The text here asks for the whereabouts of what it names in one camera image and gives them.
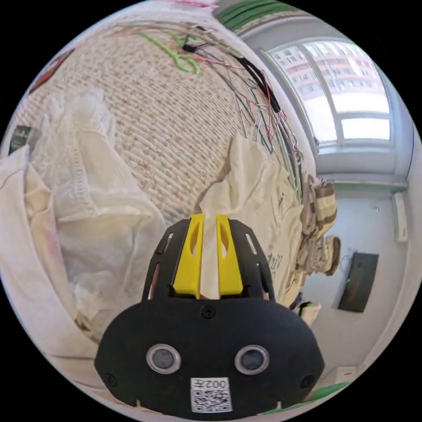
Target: white fabric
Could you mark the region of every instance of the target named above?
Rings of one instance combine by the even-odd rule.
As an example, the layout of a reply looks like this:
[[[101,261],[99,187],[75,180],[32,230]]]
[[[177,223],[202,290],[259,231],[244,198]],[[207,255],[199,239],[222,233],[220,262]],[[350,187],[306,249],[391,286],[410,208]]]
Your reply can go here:
[[[84,392],[120,408],[122,404],[94,368],[97,344],[74,321],[76,304],[58,242],[52,194],[28,157],[25,146],[0,160],[4,289],[28,336],[45,357]]]
[[[305,306],[305,308],[303,308],[301,317],[310,327],[317,319],[320,310],[321,304],[310,303],[308,306]]]
[[[53,192],[77,310],[99,339],[139,302],[164,219],[114,150],[115,121],[101,92],[54,96],[42,132],[30,161]]]
[[[235,136],[230,148],[230,167],[227,177],[212,185],[200,203],[206,217],[207,239],[202,253],[201,294],[218,298],[215,218],[223,214],[254,231],[267,255],[274,291],[280,301],[296,261],[303,206],[296,199],[285,169],[267,160],[259,143]]]

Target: window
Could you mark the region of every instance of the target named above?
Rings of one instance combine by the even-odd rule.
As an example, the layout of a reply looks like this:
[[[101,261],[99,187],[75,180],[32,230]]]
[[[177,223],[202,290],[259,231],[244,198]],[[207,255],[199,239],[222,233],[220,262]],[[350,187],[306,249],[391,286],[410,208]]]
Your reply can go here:
[[[297,92],[320,146],[359,140],[377,144],[390,141],[392,117],[387,94],[363,50],[352,42],[318,41],[296,44],[287,51],[284,54],[290,58],[303,57],[306,63],[300,66],[310,69],[292,77],[281,66]]]

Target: wall-mounted unit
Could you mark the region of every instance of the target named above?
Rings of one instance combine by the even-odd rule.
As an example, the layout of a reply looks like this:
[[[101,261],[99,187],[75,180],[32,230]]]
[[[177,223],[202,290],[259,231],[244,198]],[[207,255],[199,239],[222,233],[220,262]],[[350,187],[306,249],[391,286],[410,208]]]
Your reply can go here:
[[[397,192],[393,195],[393,204],[394,204],[394,229],[396,242],[402,243],[407,242],[408,233],[407,233],[407,217],[406,217],[406,207],[404,205],[403,194]]]

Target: wall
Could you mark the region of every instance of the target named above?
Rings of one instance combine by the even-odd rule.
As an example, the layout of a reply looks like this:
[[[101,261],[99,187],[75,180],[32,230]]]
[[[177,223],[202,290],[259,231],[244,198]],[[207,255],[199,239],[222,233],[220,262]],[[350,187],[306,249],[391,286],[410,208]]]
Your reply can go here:
[[[384,351],[388,343],[404,322],[422,280],[422,142],[420,135],[413,125],[415,144],[411,168],[409,171],[409,188],[404,195],[407,209],[407,226],[409,232],[408,253],[406,269],[399,297],[394,307],[393,314],[384,332],[378,339],[374,348],[366,356],[361,370],[364,371]]]
[[[312,275],[303,288],[309,300],[322,305],[312,330],[326,363],[323,377],[336,366],[360,364],[371,351],[396,304],[407,253],[405,244],[394,241],[394,208],[388,193],[338,189],[337,199],[338,217],[329,234],[342,241],[342,261],[333,276]],[[336,309],[355,251],[380,255],[362,314]]]

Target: qr code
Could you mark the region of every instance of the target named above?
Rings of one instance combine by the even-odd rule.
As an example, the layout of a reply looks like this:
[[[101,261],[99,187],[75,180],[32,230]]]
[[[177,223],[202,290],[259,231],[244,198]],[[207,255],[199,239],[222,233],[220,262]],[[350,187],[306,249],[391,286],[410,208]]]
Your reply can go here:
[[[228,378],[191,378],[192,412],[231,412],[232,401]]]
[[[232,411],[228,389],[191,390],[191,399],[193,412],[220,413]]]

